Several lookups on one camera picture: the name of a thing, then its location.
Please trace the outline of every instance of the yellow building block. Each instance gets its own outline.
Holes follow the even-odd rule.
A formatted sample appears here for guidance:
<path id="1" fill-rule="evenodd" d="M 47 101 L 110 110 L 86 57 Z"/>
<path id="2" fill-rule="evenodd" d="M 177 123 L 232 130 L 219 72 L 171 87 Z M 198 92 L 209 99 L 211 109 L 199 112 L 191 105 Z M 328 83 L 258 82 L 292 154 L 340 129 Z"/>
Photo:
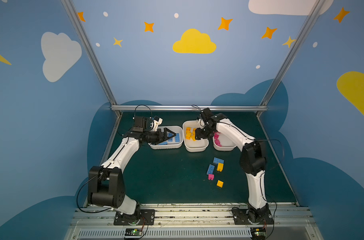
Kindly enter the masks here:
<path id="1" fill-rule="evenodd" d="M 222 170 L 223 170 L 223 163 L 218 163 L 218 166 L 217 166 L 217 171 L 220 171 L 220 172 L 222 172 Z"/>
<path id="2" fill-rule="evenodd" d="M 218 180 L 218 182 L 217 182 L 217 186 L 218 186 L 218 187 L 223 187 L 223 181 L 219 181 L 219 180 Z"/>

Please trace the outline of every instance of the white cloud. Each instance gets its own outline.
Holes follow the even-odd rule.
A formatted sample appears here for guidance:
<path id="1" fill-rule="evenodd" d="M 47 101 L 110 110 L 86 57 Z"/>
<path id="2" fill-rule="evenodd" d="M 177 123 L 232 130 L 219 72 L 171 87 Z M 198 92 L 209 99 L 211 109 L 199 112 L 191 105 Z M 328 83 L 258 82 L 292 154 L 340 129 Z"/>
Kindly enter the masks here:
<path id="1" fill-rule="evenodd" d="M 41 38 L 41 49 L 45 57 L 42 67 L 49 82 L 56 82 L 81 57 L 81 45 L 66 34 L 46 32 Z"/>
<path id="2" fill-rule="evenodd" d="M 256 14 L 309 15 L 316 0 L 250 0 L 249 9 Z M 320 10 L 324 13 L 333 0 L 326 0 Z"/>

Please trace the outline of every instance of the black mounting plate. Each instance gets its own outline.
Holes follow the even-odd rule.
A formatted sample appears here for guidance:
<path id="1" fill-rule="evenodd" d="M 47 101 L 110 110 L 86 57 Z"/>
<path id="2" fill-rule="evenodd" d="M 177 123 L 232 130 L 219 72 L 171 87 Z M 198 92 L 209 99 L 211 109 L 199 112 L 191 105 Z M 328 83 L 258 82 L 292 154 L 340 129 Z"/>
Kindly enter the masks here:
<path id="1" fill-rule="evenodd" d="M 142 226 L 143 224 L 143 218 L 146 218 L 146 222 L 145 222 L 145 227 L 147 224 L 149 225 L 154 225 L 154 214 L 155 214 L 155 210 L 154 209 L 141 209 L 141 214 L 140 214 L 140 220 L 138 222 L 138 224 L 136 226 Z M 114 225 L 118 225 L 118 226 L 128 226 L 130 225 L 129 222 L 132 222 L 132 218 L 131 219 L 127 219 L 125 217 L 125 214 L 121 215 L 120 213 L 116 213 L 115 214 L 115 218 L 114 218 Z"/>
<path id="2" fill-rule="evenodd" d="M 233 219 L 235 225 L 251 225 L 251 223 L 248 220 L 247 217 L 247 210 L 248 209 L 239 209 L 239 208 L 233 208 L 231 209 L 231 212 L 233 213 Z M 268 214 L 266 214 L 265 220 L 266 224 L 273 224 L 274 220 L 272 218 L 269 218 L 269 214 L 271 215 L 270 211 Z"/>

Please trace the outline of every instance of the dark green table surface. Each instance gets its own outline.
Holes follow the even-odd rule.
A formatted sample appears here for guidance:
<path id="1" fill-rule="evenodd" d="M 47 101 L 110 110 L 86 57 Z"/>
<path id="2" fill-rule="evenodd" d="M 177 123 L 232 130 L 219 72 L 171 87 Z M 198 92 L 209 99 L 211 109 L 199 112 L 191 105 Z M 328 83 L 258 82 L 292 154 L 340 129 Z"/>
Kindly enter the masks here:
<path id="1" fill-rule="evenodd" d="M 161 126 L 180 126 L 185 121 L 195 120 L 199 112 L 153 112 L 163 119 Z M 266 139 L 258 119 L 253 112 L 225 112 L 237 127 L 247 134 Z M 137 112 L 137 116 L 150 116 L 150 112 Z M 125 133 L 133 125 L 134 113 L 123 113 L 118 126 Z M 116 134 L 110 155 L 121 143 L 122 136 Z M 140 203 L 221 203 L 247 202 L 248 186 L 245 173 L 239 165 L 240 151 L 217 151 L 212 139 L 203 152 L 188 152 L 183 144 L 178 149 L 153 150 L 143 144 L 127 164 L 123 176 L 126 194 Z M 225 161 L 223 171 L 214 170 L 214 180 L 206 175 L 214 157 Z M 265 174 L 265 191 L 269 202 L 295 202 L 295 196 L 277 165 L 268 146 Z M 223 188 L 216 186 L 217 180 L 224 182 Z"/>

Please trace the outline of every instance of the white plastic bin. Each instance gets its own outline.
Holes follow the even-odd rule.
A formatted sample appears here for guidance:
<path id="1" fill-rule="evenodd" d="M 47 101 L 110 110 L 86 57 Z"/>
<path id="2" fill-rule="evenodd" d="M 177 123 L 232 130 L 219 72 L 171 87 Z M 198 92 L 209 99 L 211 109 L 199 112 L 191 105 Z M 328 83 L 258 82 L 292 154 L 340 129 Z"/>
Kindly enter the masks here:
<path id="1" fill-rule="evenodd" d="M 179 142 L 175 141 L 175 137 L 173 137 L 172 139 L 169 139 L 167 142 L 167 144 L 165 145 L 152 145 L 149 143 L 150 147 L 152 149 L 171 149 L 171 148 L 179 148 L 182 146 L 183 140 L 184 140 L 184 133 L 183 130 L 180 126 L 160 126 L 158 128 L 162 129 L 162 132 L 165 131 L 164 128 L 168 128 L 170 131 L 173 131 L 175 133 L 179 134 Z"/>
<path id="2" fill-rule="evenodd" d="M 200 128 L 199 123 L 194 120 L 194 121 L 186 121 L 183 123 L 182 128 L 183 128 L 183 138 L 185 141 L 185 147 L 186 150 L 189 152 L 202 152 L 206 149 L 206 147 L 208 146 L 208 139 L 201 139 L 201 140 L 191 140 L 191 139 L 186 139 L 186 128 L 187 127 L 191 127 L 191 132 L 193 130 L 193 128 Z"/>
<path id="3" fill-rule="evenodd" d="M 215 144 L 215 139 L 213 137 L 213 145 L 214 148 L 218 151 L 231 151 L 234 149 L 234 147 L 236 147 L 235 143 L 233 143 L 230 139 L 228 139 L 228 137 L 226 137 L 225 135 L 223 135 L 220 132 L 217 132 L 217 134 L 219 135 L 218 140 L 221 143 L 221 147 Z"/>

